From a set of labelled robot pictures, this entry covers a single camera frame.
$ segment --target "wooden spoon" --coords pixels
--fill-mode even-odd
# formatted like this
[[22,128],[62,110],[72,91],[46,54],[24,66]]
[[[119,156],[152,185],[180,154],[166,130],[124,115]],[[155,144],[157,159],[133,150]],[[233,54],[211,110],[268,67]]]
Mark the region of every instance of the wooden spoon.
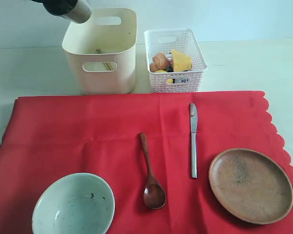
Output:
[[144,133],[140,133],[139,136],[147,167],[147,180],[143,200],[150,209],[159,209],[166,203],[166,194],[160,183],[156,180],[151,168],[147,147],[147,136]]

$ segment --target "butter knife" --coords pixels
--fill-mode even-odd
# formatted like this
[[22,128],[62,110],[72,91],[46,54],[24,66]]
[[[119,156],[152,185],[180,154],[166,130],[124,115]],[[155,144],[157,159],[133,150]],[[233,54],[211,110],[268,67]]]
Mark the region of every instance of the butter knife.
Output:
[[196,129],[197,129],[197,109],[194,103],[190,104],[190,123],[191,123],[191,176],[197,178],[197,158],[196,158]]

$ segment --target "cream plastic bin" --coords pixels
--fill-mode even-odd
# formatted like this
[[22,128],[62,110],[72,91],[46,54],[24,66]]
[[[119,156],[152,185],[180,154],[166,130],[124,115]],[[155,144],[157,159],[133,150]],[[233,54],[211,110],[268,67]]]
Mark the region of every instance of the cream plastic bin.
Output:
[[134,88],[136,37],[136,13],[126,8],[93,9],[88,21],[69,25],[62,47],[83,94],[124,94]]
[[[151,89],[155,93],[197,92],[207,65],[190,29],[149,30],[145,32],[147,69]],[[152,57],[164,52],[168,55],[172,49],[187,54],[192,59],[192,68],[186,72],[154,73],[149,65]]]

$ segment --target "red tablecloth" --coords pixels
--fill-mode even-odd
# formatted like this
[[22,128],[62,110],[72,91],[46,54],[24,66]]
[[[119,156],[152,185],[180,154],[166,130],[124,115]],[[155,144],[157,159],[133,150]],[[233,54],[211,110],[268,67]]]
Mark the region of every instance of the red tablecloth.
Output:
[[[275,160],[293,185],[290,156],[271,124],[263,92],[21,97],[0,146],[0,234],[30,234],[39,196],[57,179],[89,172],[115,195],[108,233],[293,234],[293,208],[283,220],[252,225],[216,200],[212,159],[250,148]],[[198,107],[198,179],[190,179],[189,103]],[[153,170],[167,203],[143,203],[146,166],[138,134],[148,136]]]

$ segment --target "white ceramic bowl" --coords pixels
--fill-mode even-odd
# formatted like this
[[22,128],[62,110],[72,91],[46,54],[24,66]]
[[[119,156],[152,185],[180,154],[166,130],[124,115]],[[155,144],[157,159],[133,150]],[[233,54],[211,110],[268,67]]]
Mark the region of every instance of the white ceramic bowl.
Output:
[[105,234],[115,200],[110,186],[89,173],[67,175],[39,198],[32,217],[34,234]]

